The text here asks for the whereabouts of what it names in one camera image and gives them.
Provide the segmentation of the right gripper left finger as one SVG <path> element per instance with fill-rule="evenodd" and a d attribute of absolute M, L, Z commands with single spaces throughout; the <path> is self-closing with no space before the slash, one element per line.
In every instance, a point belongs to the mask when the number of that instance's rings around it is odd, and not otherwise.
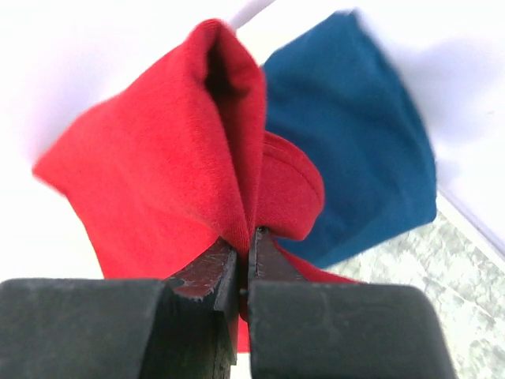
<path fill-rule="evenodd" d="M 237 289 L 237 254 L 221 240 L 164 280 L 4 281 L 1 375 L 228 378 Z"/>

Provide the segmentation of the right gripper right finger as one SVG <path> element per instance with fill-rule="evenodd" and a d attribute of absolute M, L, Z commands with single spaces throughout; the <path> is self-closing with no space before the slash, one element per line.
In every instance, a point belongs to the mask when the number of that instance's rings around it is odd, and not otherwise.
<path fill-rule="evenodd" d="M 436 311 L 415 287 L 311 282 L 265 228 L 252 237 L 248 279 L 255 378 L 455 377 Z"/>

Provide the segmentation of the dark red t shirt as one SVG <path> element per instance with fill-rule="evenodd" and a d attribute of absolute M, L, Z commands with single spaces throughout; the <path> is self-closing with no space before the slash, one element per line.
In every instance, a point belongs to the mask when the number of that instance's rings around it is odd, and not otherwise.
<path fill-rule="evenodd" d="M 223 239 L 246 262 L 258 227 L 306 239 L 319 169 L 266 129 L 263 70 L 218 19 L 81 114 L 32 173 L 66 197 L 103 275 L 166 278 Z"/>

